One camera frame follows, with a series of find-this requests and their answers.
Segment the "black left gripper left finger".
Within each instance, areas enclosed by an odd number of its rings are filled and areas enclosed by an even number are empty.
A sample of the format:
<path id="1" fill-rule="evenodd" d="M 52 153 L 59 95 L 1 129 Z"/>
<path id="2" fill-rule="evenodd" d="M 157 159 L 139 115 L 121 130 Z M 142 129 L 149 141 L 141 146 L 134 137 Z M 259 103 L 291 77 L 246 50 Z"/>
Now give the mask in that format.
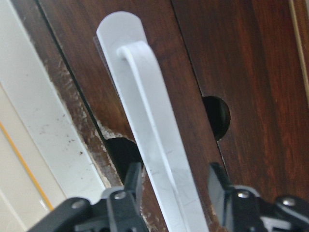
<path id="1" fill-rule="evenodd" d="M 141 163 L 129 165 L 124 186 L 104 190 L 102 198 L 70 198 L 30 228 L 31 232 L 145 232 L 140 212 Z"/>

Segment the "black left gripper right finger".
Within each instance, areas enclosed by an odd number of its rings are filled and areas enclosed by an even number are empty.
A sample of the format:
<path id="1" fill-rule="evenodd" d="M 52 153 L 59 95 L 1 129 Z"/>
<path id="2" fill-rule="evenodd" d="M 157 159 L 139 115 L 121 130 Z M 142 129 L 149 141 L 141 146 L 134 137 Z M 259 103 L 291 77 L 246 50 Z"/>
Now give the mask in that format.
<path id="1" fill-rule="evenodd" d="M 209 165 L 208 193 L 220 226 L 229 232 L 307 232 L 309 203 L 283 195 L 269 203 L 249 187 L 233 185 L 223 167 Z"/>

